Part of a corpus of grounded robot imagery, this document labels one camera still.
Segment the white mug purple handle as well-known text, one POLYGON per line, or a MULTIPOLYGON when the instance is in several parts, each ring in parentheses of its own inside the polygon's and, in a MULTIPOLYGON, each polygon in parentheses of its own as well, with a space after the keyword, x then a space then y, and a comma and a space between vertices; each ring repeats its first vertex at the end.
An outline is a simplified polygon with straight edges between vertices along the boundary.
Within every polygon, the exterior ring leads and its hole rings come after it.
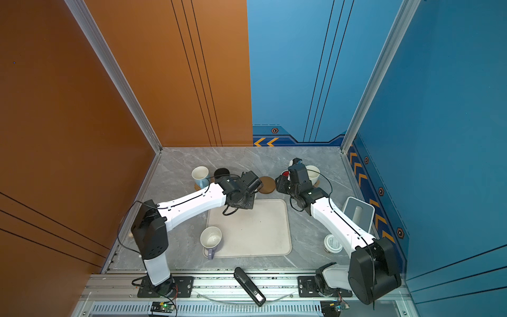
POLYGON ((223 234, 218 227, 207 227, 199 238, 208 260, 215 257, 215 253, 223 239, 223 234))

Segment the light blue mug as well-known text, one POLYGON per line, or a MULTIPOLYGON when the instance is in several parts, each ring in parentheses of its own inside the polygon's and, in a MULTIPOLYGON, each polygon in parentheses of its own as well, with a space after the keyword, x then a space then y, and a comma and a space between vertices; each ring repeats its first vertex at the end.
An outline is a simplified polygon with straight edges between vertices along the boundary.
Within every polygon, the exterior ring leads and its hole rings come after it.
POLYGON ((205 166, 195 167, 191 172, 191 177, 199 189, 204 189, 209 185, 209 169, 205 166))

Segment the black mug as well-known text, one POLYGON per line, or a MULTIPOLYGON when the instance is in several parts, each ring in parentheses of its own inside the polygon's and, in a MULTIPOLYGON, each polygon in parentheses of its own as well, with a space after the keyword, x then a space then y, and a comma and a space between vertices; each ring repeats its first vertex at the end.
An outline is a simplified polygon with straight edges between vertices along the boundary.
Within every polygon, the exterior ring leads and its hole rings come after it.
POLYGON ((218 179, 220 177, 229 176, 229 175, 230 175, 230 170, 228 170, 227 168, 219 168, 219 169, 216 169, 216 171, 213 174, 213 177, 215 179, 218 179))

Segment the round wooden coaster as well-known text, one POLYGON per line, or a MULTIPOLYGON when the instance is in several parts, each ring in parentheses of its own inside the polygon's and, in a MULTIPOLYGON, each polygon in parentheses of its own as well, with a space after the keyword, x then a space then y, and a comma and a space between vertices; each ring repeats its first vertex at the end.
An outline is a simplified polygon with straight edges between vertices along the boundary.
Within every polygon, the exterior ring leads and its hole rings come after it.
POLYGON ((276 183, 272 177, 263 176, 260 178, 261 188, 258 190, 260 194, 270 194, 275 191, 276 183))

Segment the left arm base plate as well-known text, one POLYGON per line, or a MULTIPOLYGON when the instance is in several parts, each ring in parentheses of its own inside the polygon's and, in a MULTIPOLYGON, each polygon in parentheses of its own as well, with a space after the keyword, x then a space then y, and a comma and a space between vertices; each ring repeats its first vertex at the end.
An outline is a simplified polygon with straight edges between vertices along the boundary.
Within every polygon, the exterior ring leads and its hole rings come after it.
POLYGON ((132 281, 138 290, 138 298, 168 297, 170 299, 186 299, 191 297, 194 286, 192 276, 172 276, 169 280, 154 286, 148 276, 132 281))

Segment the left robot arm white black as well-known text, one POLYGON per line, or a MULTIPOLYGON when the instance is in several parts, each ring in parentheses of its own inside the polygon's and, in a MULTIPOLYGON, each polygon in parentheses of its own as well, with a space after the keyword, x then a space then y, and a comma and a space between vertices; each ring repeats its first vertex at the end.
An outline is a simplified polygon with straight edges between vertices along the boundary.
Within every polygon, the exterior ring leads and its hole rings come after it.
POLYGON ((249 210, 262 188, 252 171, 240 176, 223 175, 203 189, 169 202, 142 202, 131 227, 141 259, 147 271, 147 283, 154 291, 171 291, 174 278, 168 264, 168 232, 205 211, 218 207, 249 210))

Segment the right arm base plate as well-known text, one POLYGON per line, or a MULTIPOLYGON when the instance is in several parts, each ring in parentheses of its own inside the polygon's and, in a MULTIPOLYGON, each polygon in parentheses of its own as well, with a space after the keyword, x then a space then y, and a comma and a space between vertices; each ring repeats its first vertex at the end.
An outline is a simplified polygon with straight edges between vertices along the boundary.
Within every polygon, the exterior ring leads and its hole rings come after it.
POLYGON ((298 296, 300 298, 329 297, 329 298, 351 298, 353 292, 346 289, 332 289, 321 291, 314 276, 298 276, 298 296))

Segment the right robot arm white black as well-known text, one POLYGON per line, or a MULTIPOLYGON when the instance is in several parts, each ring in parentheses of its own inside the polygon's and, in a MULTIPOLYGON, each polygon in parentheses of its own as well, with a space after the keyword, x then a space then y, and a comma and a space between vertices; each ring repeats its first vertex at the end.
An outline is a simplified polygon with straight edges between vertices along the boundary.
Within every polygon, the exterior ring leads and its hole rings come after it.
POLYGON ((275 179, 276 190, 290 196, 300 211, 319 221, 338 240, 349 256, 348 268, 328 264, 316 271, 323 294, 346 289, 370 305, 402 284, 396 249, 389 239, 376 239, 354 223, 332 201, 330 195, 312 185, 299 158, 275 179))

